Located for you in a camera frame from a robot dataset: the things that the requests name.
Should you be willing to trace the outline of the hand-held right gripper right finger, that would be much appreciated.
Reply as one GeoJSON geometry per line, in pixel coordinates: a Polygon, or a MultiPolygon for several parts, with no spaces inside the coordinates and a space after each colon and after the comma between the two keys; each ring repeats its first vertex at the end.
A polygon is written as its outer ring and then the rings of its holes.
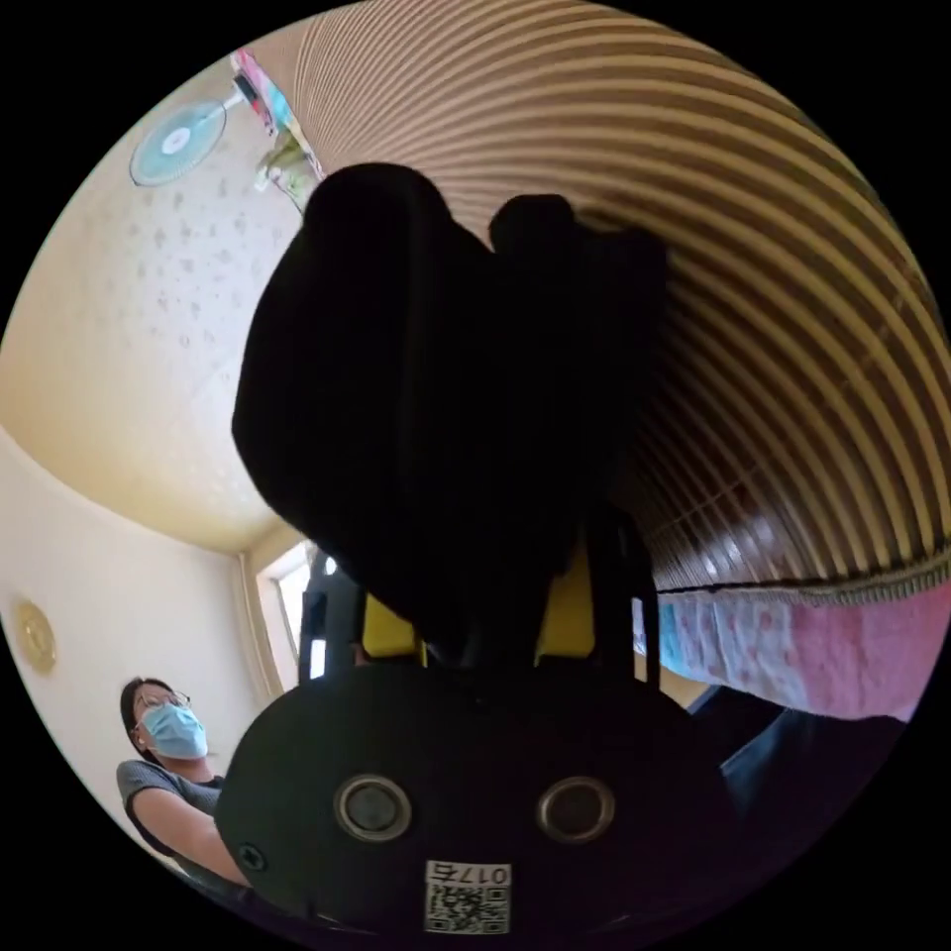
{"type": "Polygon", "coordinates": [[[595,647],[587,549],[577,548],[567,570],[553,579],[536,645],[537,660],[585,660],[595,647]]]}

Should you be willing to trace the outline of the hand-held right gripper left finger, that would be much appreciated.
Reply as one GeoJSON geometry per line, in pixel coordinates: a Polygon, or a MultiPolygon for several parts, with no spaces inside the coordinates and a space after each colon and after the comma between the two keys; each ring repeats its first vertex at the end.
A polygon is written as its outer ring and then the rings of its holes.
{"type": "Polygon", "coordinates": [[[365,600],[362,648],[373,661],[426,664],[428,660],[426,646],[412,624],[369,594],[365,600]]]}

